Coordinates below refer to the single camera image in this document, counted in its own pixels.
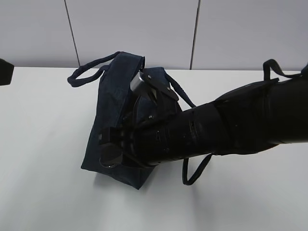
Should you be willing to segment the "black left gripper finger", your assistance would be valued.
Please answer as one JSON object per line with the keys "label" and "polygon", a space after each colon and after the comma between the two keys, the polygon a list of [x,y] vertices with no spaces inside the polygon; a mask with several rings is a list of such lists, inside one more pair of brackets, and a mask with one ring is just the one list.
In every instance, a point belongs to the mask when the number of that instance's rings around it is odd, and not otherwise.
{"label": "black left gripper finger", "polygon": [[14,65],[4,59],[0,59],[0,85],[10,85],[13,77]]}

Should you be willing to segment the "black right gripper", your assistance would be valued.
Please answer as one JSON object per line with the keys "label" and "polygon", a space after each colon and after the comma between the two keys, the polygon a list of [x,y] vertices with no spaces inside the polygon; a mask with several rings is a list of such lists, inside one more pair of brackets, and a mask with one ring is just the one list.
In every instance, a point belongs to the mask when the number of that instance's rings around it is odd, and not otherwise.
{"label": "black right gripper", "polygon": [[105,128],[100,163],[148,168],[228,148],[230,136],[213,103],[134,127]]}

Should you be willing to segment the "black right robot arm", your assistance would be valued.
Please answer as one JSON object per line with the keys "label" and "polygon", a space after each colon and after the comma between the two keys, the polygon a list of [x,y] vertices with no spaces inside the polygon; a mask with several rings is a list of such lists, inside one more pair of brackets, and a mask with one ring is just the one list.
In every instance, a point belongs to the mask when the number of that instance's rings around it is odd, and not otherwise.
{"label": "black right robot arm", "polygon": [[[203,155],[255,154],[279,144],[308,140],[308,70],[285,75],[270,59],[262,81],[229,91],[212,102],[181,110],[178,94],[146,72],[131,81],[137,100],[128,119],[99,135],[100,163],[150,168],[163,162]],[[154,114],[137,121],[139,100],[155,104]]]}

